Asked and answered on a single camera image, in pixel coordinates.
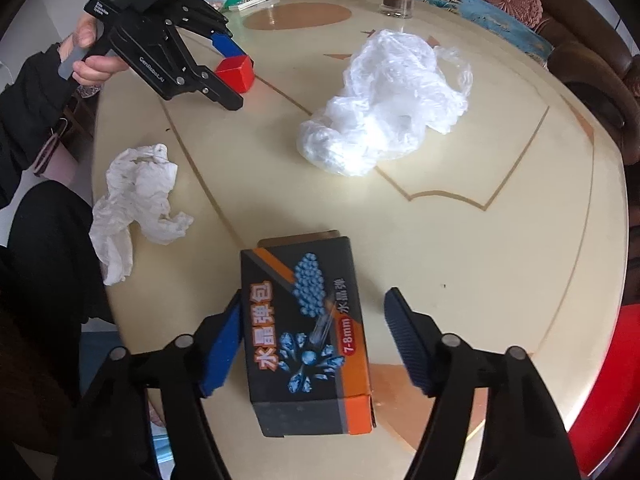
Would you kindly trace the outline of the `black sleeved forearm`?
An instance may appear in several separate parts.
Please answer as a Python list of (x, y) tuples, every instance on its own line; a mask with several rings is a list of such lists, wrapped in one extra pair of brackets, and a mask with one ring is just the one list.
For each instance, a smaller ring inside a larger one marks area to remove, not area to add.
[(59, 44), (28, 58), (14, 84), (1, 92), (0, 204), (4, 208), (32, 166), (75, 87), (58, 74)]

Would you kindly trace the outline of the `person's left hand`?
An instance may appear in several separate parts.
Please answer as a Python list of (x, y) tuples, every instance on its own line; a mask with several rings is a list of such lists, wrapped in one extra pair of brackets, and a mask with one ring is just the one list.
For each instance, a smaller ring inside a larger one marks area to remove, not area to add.
[(58, 47), (58, 56), (61, 64), (65, 65), (70, 73), (65, 79), (73, 78), (81, 86), (102, 86), (115, 74), (126, 72), (129, 66), (119, 56), (91, 55), (83, 60), (73, 63), (68, 62), (75, 49), (90, 49), (98, 38), (98, 22), (90, 14), (83, 13), (78, 18), (75, 30), (67, 36)]

